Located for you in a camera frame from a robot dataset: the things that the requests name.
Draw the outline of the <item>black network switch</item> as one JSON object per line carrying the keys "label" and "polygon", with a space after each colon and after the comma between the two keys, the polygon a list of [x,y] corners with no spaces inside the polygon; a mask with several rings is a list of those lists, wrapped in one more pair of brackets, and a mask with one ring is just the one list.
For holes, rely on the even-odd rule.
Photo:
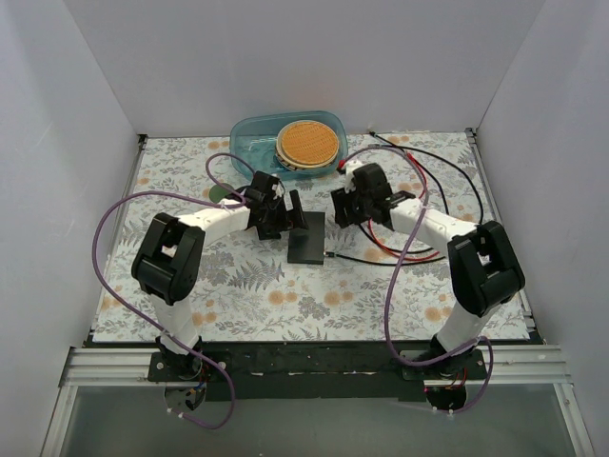
{"label": "black network switch", "polygon": [[304,217],[308,228],[295,228],[289,233],[287,262],[321,266],[324,263],[325,214],[306,211]]}

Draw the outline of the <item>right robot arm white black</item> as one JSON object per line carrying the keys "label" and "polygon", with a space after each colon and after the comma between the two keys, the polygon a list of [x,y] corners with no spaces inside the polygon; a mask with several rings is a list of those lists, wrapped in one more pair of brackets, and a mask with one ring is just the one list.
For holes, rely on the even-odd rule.
{"label": "right robot arm white black", "polygon": [[342,161],[344,184],[332,191],[335,221],[343,229],[371,220],[424,243],[449,265],[456,303],[428,351],[414,360],[387,347],[405,368],[432,370],[452,378],[465,366],[464,355],[483,342],[482,330],[498,306],[524,288],[525,278],[502,224],[475,224],[432,209],[426,199],[392,190],[380,165]]}

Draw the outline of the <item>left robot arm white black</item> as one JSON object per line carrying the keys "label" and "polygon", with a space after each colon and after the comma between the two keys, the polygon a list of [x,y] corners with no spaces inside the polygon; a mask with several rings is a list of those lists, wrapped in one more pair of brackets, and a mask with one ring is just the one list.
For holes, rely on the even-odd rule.
{"label": "left robot arm white black", "polygon": [[226,196],[205,209],[177,217],[155,215],[131,267],[162,327],[156,342],[163,363],[184,381],[195,379],[205,365],[194,351],[202,341],[188,299],[204,248],[252,228],[261,240],[308,228],[299,192],[286,191],[276,176],[256,171],[249,185],[225,191]]}

